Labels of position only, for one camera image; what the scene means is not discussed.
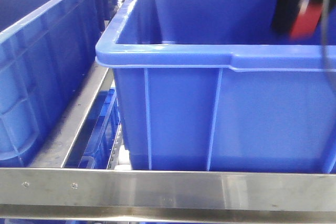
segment red object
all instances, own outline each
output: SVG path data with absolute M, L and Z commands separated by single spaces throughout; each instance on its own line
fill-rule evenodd
M 290 31 L 291 39 L 313 35 L 322 14 L 322 4 L 309 3 L 304 13 L 299 13 Z

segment screw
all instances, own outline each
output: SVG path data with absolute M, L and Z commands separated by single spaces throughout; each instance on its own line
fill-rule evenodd
M 23 186 L 24 188 L 27 188 L 27 187 L 29 186 L 29 182 L 27 182 L 27 181 L 23 182 L 23 183 L 22 183 L 22 186 Z
M 78 184 L 77 183 L 72 183 L 71 188 L 75 189 L 75 190 L 78 189 Z

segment blue plastic crate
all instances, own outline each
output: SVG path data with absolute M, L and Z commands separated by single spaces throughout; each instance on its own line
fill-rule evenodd
M 95 0 L 1 0 L 0 9 L 0 166 L 26 166 L 94 61 Z
M 320 27 L 270 29 L 276 0 L 126 0 L 96 46 L 134 169 L 329 173 L 336 98 Z M 329 55 L 336 56 L 336 12 Z
M 119 126 L 119 112 L 115 89 L 101 92 L 105 96 L 105 102 L 96 119 L 95 127 L 90 136 L 83 158 L 92 157 L 96 169 L 106 169 L 111 153 L 114 138 Z
M 78 220 L 0 219 L 0 224 L 87 224 L 87 222 L 86 221 L 78 221 Z
M 109 10 L 109 1 L 108 0 L 96 0 L 96 9 L 99 28 L 101 31 L 105 30 L 104 20 L 110 20 L 110 10 Z

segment metal shelf frame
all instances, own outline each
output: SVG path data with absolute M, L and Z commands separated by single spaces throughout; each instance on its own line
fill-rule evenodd
M 336 175 L 63 168 L 111 70 L 92 66 L 30 168 L 0 168 L 0 218 L 202 223 L 336 223 Z

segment metal rack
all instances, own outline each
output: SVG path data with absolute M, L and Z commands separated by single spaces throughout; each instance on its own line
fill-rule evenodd
M 109 69 L 94 64 L 30 168 L 0 168 L 0 217 L 203 223 L 336 223 L 336 175 L 63 168 Z

